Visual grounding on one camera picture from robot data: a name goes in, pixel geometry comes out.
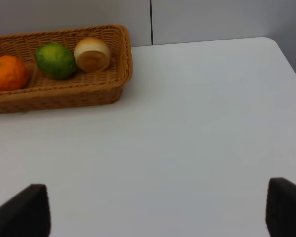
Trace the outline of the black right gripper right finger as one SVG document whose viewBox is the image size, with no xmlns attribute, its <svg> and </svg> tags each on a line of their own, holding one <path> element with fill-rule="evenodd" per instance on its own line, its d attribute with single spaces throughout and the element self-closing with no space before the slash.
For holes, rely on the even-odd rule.
<svg viewBox="0 0 296 237">
<path fill-rule="evenodd" d="M 296 237 L 296 184 L 269 180 L 265 221 L 271 237 Z"/>
</svg>

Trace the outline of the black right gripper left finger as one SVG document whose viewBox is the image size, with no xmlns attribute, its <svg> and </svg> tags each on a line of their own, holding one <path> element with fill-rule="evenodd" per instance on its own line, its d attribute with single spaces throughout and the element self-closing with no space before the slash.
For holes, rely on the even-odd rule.
<svg viewBox="0 0 296 237">
<path fill-rule="evenodd" d="M 48 237 L 50 232 L 45 184 L 31 184 L 0 206 L 0 237 Z"/>
</svg>

